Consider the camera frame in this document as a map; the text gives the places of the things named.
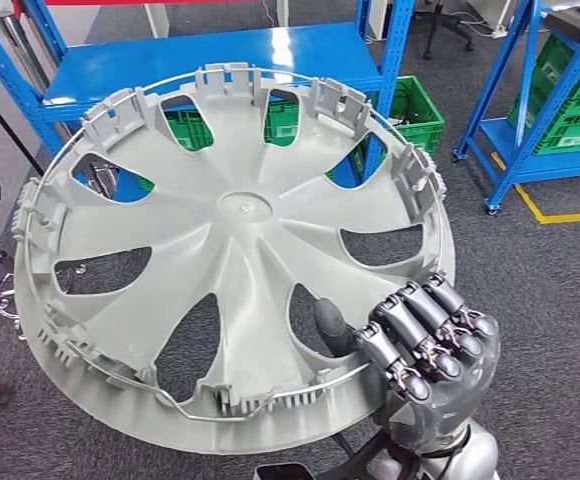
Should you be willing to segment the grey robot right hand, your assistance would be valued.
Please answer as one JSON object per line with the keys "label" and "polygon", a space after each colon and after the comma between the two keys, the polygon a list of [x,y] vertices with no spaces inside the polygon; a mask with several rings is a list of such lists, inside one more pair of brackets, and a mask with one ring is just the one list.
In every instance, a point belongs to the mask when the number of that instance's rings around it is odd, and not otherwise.
{"label": "grey robot right hand", "polygon": [[471,309],[445,275],[413,280],[353,327],[333,302],[314,305],[316,328],[335,357],[360,353],[382,377],[378,422],[408,450],[428,454],[467,434],[501,354],[498,322]]}

